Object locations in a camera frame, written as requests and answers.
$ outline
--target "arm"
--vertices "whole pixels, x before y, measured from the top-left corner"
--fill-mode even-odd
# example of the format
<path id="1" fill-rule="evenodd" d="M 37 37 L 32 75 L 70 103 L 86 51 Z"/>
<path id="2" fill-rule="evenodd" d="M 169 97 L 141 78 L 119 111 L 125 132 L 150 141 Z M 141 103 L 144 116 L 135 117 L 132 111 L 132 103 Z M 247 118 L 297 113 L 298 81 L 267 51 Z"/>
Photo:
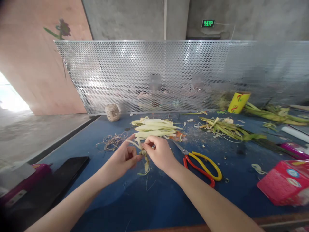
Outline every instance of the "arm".
<path id="1" fill-rule="evenodd" d="M 143 148 L 155 165 L 179 184 L 211 231 L 263 231 L 243 211 L 182 166 L 167 140 L 149 136 Z"/>
<path id="2" fill-rule="evenodd" d="M 86 182 L 30 226 L 27 232 L 70 231 L 100 191 L 122 177 L 142 159 L 134 147 L 123 142 L 110 159 Z"/>

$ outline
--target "red scissors handle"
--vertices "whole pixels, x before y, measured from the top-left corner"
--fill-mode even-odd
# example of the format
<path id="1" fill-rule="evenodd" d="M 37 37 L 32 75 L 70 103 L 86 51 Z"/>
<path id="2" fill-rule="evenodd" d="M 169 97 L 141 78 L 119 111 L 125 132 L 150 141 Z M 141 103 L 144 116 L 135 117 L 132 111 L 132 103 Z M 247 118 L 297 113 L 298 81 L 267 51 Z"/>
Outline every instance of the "red scissors handle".
<path id="1" fill-rule="evenodd" d="M 191 164 L 192 167 L 194 167 L 196 170 L 198 170 L 200 173 L 202 173 L 204 176 L 206 176 L 208 179 L 210 179 L 210 181 L 211 181 L 211 184 L 209 185 L 210 187 L 212 187 L 212 188 L 215 187 L 215 181 L 214 181 L 213 177 L 210 176 L 208 173 L 206 173 L 204 170 L 197 167 L 195 164 L 193 164 L 192 161 L 189 159 L 189 156 L 185 155 L 184 159 L 183 159 L 183 164 L 188 169 L 187 161 L 189 162 L 189 164 Z"/>

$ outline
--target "exit sign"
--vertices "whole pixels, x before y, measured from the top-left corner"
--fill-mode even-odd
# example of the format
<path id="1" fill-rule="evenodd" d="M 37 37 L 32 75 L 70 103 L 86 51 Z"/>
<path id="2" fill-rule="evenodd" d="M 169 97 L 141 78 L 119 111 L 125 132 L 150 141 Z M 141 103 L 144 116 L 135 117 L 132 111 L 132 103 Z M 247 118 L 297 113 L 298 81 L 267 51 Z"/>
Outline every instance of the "exit sign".
<path id="1" fill-rule="evenodd" d="M 202 27 L 213 27 L 213 25 L 215 24 L 214 20 L 203 20 L 202 22 Z"/>

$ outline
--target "blue tabletop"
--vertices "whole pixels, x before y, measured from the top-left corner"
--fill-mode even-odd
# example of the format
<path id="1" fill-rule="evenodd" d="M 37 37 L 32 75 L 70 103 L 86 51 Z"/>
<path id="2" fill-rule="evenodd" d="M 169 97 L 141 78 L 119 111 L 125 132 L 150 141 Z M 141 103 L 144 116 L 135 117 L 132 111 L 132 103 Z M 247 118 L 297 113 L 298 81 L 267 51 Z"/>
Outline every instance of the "blue tabletop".
<path id="1" fill-rule="evenodd" d="M 89 164 L 77 178 L 69 190 L 69 194 L 91 177 L 112 155 L 112 151 L 100 151 L 96 148 L 96 144 L 102 142 L 102 139 L 107 135 L 121 134 L 125 128 L 131 127 L 132 120 L 138 120 L 147 115 L 150 118 L 160 119 L 166 119 L 170 115 L 169 118 L 175 123 L 183 123 L 193 118 L 195 122 L 187 122 L 185 127 L 178 125 L 185 129 L 184 134 L 187 135 L 187 141 L 181 142 L 180 145 L 188 151 L 202 153 L 215 163 L 220 164 L 219 168 L 224 177 L 229 179 L 229 183 L 224 180 L 216 182 L 215 189 L 250 217 L 289 214 L 309 209 L 308 207 L 274 206 L 256 186 L 263 176 L 253 170 L 251 164 L 258 164 L 263 171 L 268 172 L 279 161 L 291 160 L 290 156 L 274 153 L 253 142 L 232 143 L 224 138 L 214 138 L 212 133 L 200 131 L 193 126 L 202 122 L 198 119 L 199 115 L 182 115 L 180 113 L 122 115 L 117 122 L 109 122 L 106 116 L 101 116 L 40 163 L 53 163 L 51 168 L 55 171 L 70 157 L 90 157 Z M 253 133 L 268 131 L 276 134 L 276 132 L 262 127 L 265 119 L 229 113 L 218 114 L 217 112 L 209 112 L 208 115 L 202 116 L 207 118 L 232 116 L 235 124 L 242 124 L 245 129 Z M 134 132 L 133 128 L 128 131 L 129 135 Z M 281 139 L 274 135 L 267 135 L 267 137 L 276 143 L 292 139 L 284 132 L 281 135 L 285 138 Z M 303 145 L 303 142 L 299 140 L 295 142 Z M 171 141 L 169 144 L 177 160 L 183 163 L 183 155 L 180 150 Z M 99 145 L 99 148 L 103 150 L 104 144 Z M 206 163 L 206 166 L 216 174 L 210 164 Z M 125 230 L 136 231 L 203 224 L 202 217 L 182 189 L 159 170 L 152 161 L 150 161 L 150 168 L 148 175 L 137 175 L 139 172 L 144 172 L 143 163 L 140 162 L 134 170 L 129 170 L 121 179 L 102 190 L 80 218 L 73 231 L 123 232 Z M 210 183 L 205 176 L 191 167 L 189 169 L 202 180 Z"/>

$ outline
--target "concrete wall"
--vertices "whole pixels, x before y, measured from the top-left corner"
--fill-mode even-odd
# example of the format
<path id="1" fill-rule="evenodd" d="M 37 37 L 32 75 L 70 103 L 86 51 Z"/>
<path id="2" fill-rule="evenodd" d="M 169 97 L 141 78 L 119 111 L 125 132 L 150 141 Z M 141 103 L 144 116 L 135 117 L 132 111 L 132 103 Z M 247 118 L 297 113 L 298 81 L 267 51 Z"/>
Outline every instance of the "concrete wall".
<path id="1" fill-rule="evenodd" d="M 94 40 L 162 40 L 164 0 L 83 0 Z"/>
<path id="2" fill-rule="evenodd" d="M 205 29 L 201 28 L 203 19 L 229 25 L 215 24 L 214 28 Z M 308 25 L 308 0 L 190 0 L 187 36 L 309 40 Z"/>
<path id="3" fill-rule="evenodd" d="M 166 1 L 166 39 L 184 40 L 187 33 L 190 0 Z"/>

